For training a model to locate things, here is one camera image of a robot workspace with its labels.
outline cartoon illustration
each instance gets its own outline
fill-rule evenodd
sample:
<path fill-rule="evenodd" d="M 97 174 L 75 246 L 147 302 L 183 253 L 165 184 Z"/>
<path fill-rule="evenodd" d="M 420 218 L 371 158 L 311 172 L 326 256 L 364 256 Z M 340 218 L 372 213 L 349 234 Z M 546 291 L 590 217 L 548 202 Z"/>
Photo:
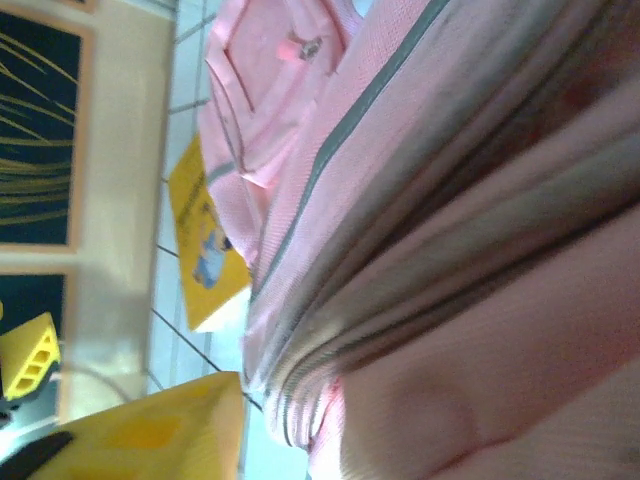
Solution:
<path fill-rule="evenodd" d="M 216 226 L 207 235 L 206 221 L 203 219 L 200 224 L 202 241 L 200 255 L 198 256 L 196 268 L 193 271 L 193 278 L 204 288 L 211 289 L 218 283 L 218 279 L 222 273 L 222 267 L 224 266 L 226 252 L 231 250 L 233 246 L 222 231 L 211 206 L 205 203 L 202 206 L 201 212 L 210 215 Z"/>

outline yellow book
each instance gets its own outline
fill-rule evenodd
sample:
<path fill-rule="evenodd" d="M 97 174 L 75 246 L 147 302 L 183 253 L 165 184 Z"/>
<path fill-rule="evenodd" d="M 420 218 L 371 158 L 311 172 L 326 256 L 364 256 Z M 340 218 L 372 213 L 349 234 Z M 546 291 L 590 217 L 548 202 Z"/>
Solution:
<path fill-rule="evenodd" d="M 169 198 L 189 328 L 206 331 L 207 319 L 247 291 L 250 276 L 218 222 L 197 135 L 169 177 Z"/>

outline black object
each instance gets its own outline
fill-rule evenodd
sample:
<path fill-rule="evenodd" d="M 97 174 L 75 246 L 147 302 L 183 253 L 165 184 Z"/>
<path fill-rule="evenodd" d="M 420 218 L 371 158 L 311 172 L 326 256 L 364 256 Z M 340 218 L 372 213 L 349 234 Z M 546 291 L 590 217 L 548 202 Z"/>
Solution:
<path fill-rule="evenodd" d="M 71 432 L 56 432 L 25 445 L 0 465 L 0 478 L 27 480 L 73 439 Z"/>

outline wall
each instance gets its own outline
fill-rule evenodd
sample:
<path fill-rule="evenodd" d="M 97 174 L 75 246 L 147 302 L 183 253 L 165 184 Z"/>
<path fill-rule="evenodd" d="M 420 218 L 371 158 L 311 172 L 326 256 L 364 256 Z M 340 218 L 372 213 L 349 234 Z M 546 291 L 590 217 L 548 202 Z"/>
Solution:
<path fill-rule="evenodd" d="M 73 267 L 77 295 L 65 360 L 98 370 L 138 396 L 146 388 L 141 372 L 173 21 L 170 12 L 156 15 L 120 0 L 98 0 L 93 14 L 50 0 L 11 3 L 92 27 L 96 50 L 80 249 L 75 255 L 5 252 L 0 265 Z M 69 419 L 120 401 L 88 375 L 61 381 L 69 387 L 62 405 Z"/>

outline pink fabric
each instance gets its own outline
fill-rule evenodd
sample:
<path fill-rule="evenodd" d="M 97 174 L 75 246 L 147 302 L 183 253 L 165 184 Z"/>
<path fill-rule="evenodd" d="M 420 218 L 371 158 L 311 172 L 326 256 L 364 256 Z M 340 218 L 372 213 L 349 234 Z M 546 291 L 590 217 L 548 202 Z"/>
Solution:
<path fill-rule="evenodd" d="M 214 21 L 202 152 L 220 220 L 249 265 L 281 165 L 342 54 L 339 28 L 321 0 L 228 0 Z M 212 175 L 229 163 L 233 171 Z"/>
<path fill-rule="evenodd" d="M 632 429 L 598 424 L 611 445 L 583 444 L 576 412 L 624 393 L 609 382 L 640 354 L 640 77 L 609 64 L 584 101 L 559 95 L 591 84 L 603 63 L 584 59 L 607 53 L 628 5 L 442 2 L 341 129 L 437 3 L 375 4 L 283 165 L 245 373 L 318 478 L 631 472 L 634 440 L 616 435 Z"/>

